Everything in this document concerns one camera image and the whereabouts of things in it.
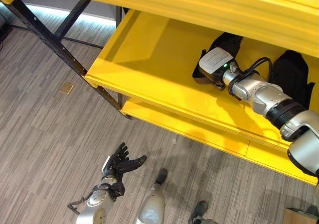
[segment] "gray wall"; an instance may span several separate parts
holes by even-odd
[[[71,10],[79,0],[22,0],[25,3],[32,3],[42,6],[57,7],[61,9]],[[107,18],[115,18],[115,6],[107,3],[92,1],[84,10],[84,13],[103,16]]]

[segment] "label sticker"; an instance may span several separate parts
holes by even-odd
[[[216,47],[199,60],[199,66],[207,73],[213,74],[231,59],[233,59],[232,55],[220,47]]]

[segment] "gray carpet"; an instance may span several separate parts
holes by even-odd
[[[37,15],[52,30],[62,21]],[[68,36],[103,45],[113,30],[77,23]],[[63,43],[87,68],[100,52]],[[134,223],[161,167],[169,171],[166,224],[186,224],[200,200],[209,203],[205,216],[219,224],[281,224],[285,207],[306,210],[314,203],[310,185],[123,118],[30,32],[15,29],[4,41],[0,70],[1,224],[75,224],[67,203],[100,181],[106,157],[122,141],[130,157],[148,160],[124,175],[126,193],[108,223]],[[58,92],[64,81],[75,84],[69,95]]]

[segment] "shelf board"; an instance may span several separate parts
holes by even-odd
[[[319,0],[94,0],[319,57]]]
[[[129,98],[122,112],[263,167],[316,185],[316,178],[302,173],[295,167],[286,152],[212,128],[136,98]]]
[[[129,97],[255,142],[286,150],[279,131],[245,102],[212,85],[197,84],[192,72],[202,49],[222,32],[131,10],[110,38],[85,79]],[[245,69],[262,56],[278,58],[284,48],[244,38],[236,57]],[[316,58],[304,55],[310,78],[319,81]],[[268,73],[268,66],[258,68]],[[319,89],[311,107],[319,112]]]

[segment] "small brass plate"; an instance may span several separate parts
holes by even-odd
[[[64,82],[63,85],[60,87],[59,92],[69,94],[73,87],[74,84],[71,84],[70,82]]]

